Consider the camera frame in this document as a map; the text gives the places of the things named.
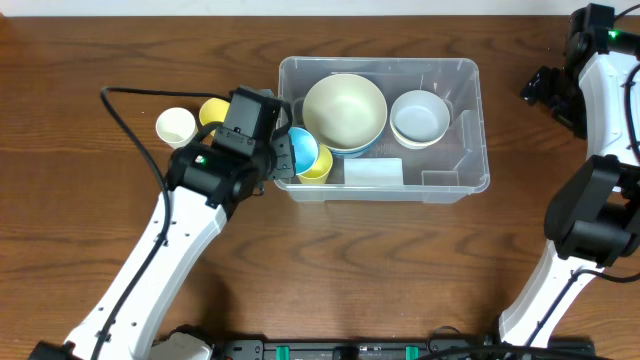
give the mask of gray storage box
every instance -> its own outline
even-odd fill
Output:
[[[451,124],[444,137],[422,150],[410,150],[393,137],[389,121],[382,137],[357,159],[393,158],[402,161],[400,183],[385,177],[377,183],[355,183],[348,173],[354,160],[334,156],[325,185],[303,185],[297,178],[276,181],[295,201],[373,200],[422,201],[451,204],[484,191],[489,186],[489,163],[484,134],[478,66],[469,59],[316,58],[289,57],[280,64],[278,96],[293,104],[293,126],[304,127],[302,104],[307,92],[333,74],[361,75],[380,88],[388,111],[393,102],[411,90],[440,96],[449,107]],[[398,160],[385,163],[398,164]]]

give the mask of white bowl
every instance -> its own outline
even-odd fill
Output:
[[[424,90],[402,94],[391,107],[391,131],[409,149],[424,149],[442,139],[449,128],[449,108],[437,95]]]
[[[387,102],[366,78],[337,74],[318,81],[302,105],[305,128],[331,152],[348,155],[365,150],[384,130]]]

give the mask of large bowl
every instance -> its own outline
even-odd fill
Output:
[[[319,143],[336,155],[352,157],[366,151],[382,134],[387,102],[380,89],[362,76],[331,75],[309,90],[302,118]]]

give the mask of wooden tabletop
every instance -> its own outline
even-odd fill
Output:
[[[287,56],[465,57],[480,68],[491,185],[453,205],[242,203],[161,327],[217,338],[423,338],[489,329],[545,244],[543,216],[586,143],[518,96],[561,66],[566,17],[0,19],[0,359],[60,343],[142,234],[158,188],[98,98],[104,85],[277,88]],[[620,27],[640,31],[640,20]],[[200,102],[114,95],[163,169],[157,115]],[[612,274],[640,269],[640,254]],[[556,334],[640,358],[638,285],[595,280]]]

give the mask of blue cup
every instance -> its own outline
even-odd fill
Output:
[[[289,129],[289,136],[291,136],[293,152],[296,157],[296,175],[300,175],[311,169],[318,160],[320,153],[318,142],[310,132],[303,128]]]

